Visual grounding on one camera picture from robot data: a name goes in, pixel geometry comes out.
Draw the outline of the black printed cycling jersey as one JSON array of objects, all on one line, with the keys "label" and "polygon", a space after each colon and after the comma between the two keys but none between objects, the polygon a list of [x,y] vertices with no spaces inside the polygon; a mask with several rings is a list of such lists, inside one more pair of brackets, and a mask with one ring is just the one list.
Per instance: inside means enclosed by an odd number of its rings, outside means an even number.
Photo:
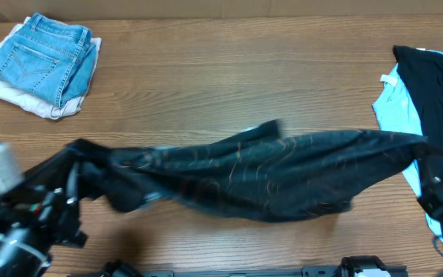
[{"label": "black printed cycling jersey", "polygon": [[276,121],[221,141],[185,147],[108,148],[78,139],[79,195],[119,212],[174,200],[203,212],[296,222],[346,212],[368,187],[398,174],[425,138],[380,130],[284,137]]}]

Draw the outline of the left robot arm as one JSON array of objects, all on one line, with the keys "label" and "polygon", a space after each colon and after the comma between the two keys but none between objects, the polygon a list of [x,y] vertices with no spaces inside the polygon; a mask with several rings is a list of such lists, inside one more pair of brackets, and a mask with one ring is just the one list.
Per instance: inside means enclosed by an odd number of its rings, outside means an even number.
[{"label": "left robot arm", "polygon": [[41,276],[54,245],[81,248],[79,157],[70,151],[20,172],[8,149],[0,152],[0,276]]}]

